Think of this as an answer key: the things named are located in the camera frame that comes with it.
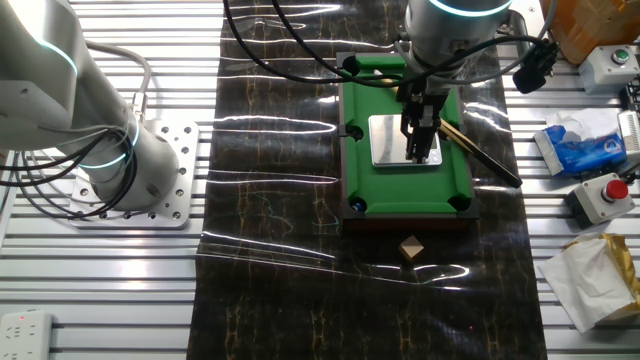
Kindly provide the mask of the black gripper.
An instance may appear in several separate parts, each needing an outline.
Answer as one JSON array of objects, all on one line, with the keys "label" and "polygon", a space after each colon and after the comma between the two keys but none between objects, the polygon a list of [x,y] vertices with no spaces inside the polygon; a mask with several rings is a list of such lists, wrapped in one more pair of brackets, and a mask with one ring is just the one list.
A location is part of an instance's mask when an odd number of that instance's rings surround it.
[{"label": "black gripper", "polygon": [[406,137],[406,159],[416,160],[414,130],[420,123],[419,160],[425,162],[440,121],[440,112],[449,95],[453,79],[451,66],[441,69],[431,76],[403,85],[398,90],[398,101],[402,104],[402,134]]}]

